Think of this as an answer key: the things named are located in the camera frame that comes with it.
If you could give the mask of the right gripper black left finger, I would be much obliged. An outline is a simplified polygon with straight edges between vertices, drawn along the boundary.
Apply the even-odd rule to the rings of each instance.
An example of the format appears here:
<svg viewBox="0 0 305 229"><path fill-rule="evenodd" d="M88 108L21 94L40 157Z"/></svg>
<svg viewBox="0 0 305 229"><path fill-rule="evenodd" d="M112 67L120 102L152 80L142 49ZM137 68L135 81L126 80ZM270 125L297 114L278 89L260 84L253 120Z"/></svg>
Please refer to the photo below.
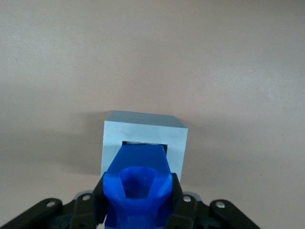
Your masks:
<svg viewBox="0 0 305 229"><path fill-rule="evenodd" d="M105 220L107 199L101 178L93 191L80 193L63 204L60 199L47 198L22 212L2 229L96 229Z"/></svg>

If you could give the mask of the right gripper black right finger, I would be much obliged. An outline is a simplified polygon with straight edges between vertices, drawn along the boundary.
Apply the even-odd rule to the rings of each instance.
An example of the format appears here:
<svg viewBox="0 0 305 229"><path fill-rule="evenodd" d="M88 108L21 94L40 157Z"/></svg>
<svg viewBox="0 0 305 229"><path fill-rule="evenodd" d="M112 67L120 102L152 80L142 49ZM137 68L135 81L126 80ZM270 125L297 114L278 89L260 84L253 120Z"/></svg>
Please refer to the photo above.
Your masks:
<svg viewBox="0 0 305 229"><path fill-rule="evenodd" d="M171 198L173 211L166 221L168 229L258 229L259 227L233 203L217 199L209 205L184 194L178 176L173 173Z"/></svg>

